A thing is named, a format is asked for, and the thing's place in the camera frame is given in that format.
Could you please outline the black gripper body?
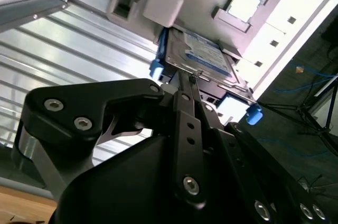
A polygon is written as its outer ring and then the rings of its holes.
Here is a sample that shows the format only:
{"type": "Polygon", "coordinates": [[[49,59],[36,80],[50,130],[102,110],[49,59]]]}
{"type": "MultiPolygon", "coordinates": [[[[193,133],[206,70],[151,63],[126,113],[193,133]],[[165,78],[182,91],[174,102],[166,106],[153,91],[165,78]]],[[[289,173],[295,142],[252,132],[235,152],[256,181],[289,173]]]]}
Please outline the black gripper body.
{"type": "Polygon", "coordinates": [[[186,171],[173,141],[146,139],[77,177],[64,191],[51,223],[205,223],[206,158],[186,171]]]}

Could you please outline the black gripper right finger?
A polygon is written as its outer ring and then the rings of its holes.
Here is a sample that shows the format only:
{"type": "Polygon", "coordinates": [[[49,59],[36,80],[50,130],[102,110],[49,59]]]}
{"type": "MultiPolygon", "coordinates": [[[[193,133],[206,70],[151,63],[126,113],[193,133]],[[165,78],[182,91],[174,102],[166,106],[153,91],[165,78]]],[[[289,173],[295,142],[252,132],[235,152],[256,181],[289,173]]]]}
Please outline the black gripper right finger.
{"type": "Polygon", "coordinates": [[[246,130],[220,123],[201,100],[197,76],[192,94],[206,158],[205,223],[335,223],[246,130]]]}

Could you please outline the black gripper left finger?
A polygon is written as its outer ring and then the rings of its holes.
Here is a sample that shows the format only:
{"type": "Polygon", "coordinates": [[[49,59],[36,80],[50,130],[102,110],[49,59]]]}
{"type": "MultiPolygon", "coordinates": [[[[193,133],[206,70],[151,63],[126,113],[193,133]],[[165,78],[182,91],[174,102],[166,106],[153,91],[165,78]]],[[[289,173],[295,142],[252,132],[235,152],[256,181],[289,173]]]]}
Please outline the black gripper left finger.
{"type": "Polygon", "coordinates": [[[34,89],[24,101],[15,147],[58,203],[77,177],[151,137],[170,138],[174,159],[188,156],[190,171],[203,149],[192,77],[179,72],[173,94],[149,79],[34,89]]]}

